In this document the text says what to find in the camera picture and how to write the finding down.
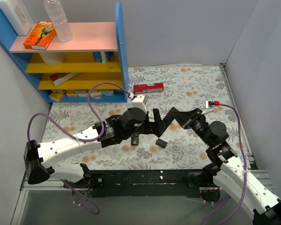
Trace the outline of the black battery cover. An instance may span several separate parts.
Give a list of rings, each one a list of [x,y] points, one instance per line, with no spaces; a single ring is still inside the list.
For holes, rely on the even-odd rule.
[[[157,139],[156,142],[155,142],[155,144],[156,144],[157,146],[159,146],[159,147],[165,149],[168,143],[167,143],[166,141],[162,140],[162,139]]]

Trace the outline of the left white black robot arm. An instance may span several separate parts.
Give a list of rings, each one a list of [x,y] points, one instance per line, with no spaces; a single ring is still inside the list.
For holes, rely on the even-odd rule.
[[[157,109],[153,110],[153,115],[154,121],[150,121],[147,112],[134,107],[122,115],[112,115],[102,123],[96,123],[66,138],[43,143],[29,138],[24,152],[28,183],[35,185],[52,178],[68,180],[79,187],[86,187],[90,183],[86,166],[67,164],[63,160],[88,150],[120,144],[123,140],[140,134],[160,137],[165,130],[165,124]]]

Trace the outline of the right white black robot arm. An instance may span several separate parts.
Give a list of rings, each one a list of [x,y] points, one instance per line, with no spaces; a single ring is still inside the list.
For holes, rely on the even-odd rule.
[[[164,118],[157,109],[153,114],[158,137],[176,120],[183,129],[192,129],[208,146],[206,153],[211,163],[203,168],[202,175],[207,186],[223,189],[238,202],[236,210],[242,208],[254,225],[281,225],[281,199],[248,170],[245,157],[240,158],[230,147],[224,123],[208,123],[206,112],[199,108],[181,112],[173,107]]]

